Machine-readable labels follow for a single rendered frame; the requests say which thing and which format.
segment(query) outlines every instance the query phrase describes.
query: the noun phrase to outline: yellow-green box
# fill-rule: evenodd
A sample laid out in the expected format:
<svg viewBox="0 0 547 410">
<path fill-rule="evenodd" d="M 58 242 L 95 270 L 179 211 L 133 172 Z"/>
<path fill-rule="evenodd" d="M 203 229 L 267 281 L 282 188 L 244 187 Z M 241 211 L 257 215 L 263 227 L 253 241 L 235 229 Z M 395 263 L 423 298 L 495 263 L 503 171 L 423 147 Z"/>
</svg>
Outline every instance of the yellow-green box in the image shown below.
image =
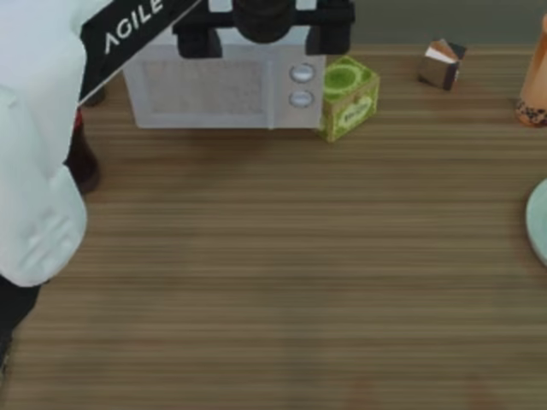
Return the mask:
<svg viewBox="0 0 547 410">
<path fill-rule="evenodd" d="M 329 143 L 376 114 L 379 75 L 345 56 L 326 68 L 320 135 Z"/>
</svg>

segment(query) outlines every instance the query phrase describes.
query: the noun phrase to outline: wooden table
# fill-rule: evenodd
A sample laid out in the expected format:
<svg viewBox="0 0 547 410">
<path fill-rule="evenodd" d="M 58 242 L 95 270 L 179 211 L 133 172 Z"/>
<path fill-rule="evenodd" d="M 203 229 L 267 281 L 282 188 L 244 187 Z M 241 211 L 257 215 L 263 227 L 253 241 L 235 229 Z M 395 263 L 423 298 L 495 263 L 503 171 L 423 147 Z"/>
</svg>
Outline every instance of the wooden table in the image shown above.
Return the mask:
<svg viewBox="0 0 547 410">
<path fill-rule="evenodd" d="M 111 83 L 85 112 L 89 234 L 20 334 L 5 408 L 545 409 L 523 220 L 547 134 L 513 115 L 532 49 L 472 47 L 451 93 L 415 80 L 423 51 L 356 50 L 380 111 L 334 145 L 140 131 Z"/>
</svg>

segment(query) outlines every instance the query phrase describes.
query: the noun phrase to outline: tissue box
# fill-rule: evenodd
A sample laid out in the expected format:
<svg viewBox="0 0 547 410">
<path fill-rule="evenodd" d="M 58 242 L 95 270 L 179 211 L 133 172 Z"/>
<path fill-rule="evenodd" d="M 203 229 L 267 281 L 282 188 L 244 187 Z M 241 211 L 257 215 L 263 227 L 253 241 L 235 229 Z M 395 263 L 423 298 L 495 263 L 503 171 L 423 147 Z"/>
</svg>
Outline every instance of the tissue box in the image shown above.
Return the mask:
<svg viewBox="0 0 547 410">
<path fill-rule="evenodd" d="M 458 80 L 467 49 L 444 39 L 433 41 L 418 68 L 421 82 L 450 91 Z"/>
<path fill-rule="evenodd" d="M 354 130 L 378 109 L 379 75 L 348 56 L 325 72 L 320 135 L 329 143 Z"/>
</svg>

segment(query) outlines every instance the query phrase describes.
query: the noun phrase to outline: microwave knob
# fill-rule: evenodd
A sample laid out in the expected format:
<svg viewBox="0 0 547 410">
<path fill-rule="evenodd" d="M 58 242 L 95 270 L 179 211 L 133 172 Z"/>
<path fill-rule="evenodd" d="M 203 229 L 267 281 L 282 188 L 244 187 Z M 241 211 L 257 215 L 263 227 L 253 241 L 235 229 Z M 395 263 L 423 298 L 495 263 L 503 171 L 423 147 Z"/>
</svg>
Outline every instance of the microwave knob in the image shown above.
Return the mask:
<svg viewBox="0 0 547 410">
<path fill-rule="evenodd" d="M 291 94 L 291 105 L 296 108 L 307 108 L 314 103 L 314 95 L 309 91 L 296 91 Z"/>
<path fill-rule="evenodd" d="M 300 66 L 293 67 L 291 70 L 291 78 L 297 83 L 308 83 L 315 77 L 315 68 L 310 64 L 302 64 Z"/>
</svg>

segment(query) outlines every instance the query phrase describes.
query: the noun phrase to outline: orange cup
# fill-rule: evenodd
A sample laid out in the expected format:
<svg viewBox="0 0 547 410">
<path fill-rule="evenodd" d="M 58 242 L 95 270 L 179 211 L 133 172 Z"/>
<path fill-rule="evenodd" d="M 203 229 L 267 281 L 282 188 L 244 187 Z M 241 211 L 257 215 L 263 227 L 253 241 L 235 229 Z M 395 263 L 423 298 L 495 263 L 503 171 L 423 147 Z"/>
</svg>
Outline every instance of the orange cup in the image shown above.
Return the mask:
<svg viewBox="0 0 547 410">
<path fill-rule="evenodd" d="M 526 126 L 547 126 L 547 15 L 522 87 L 516 114 Z"/>
</svg>

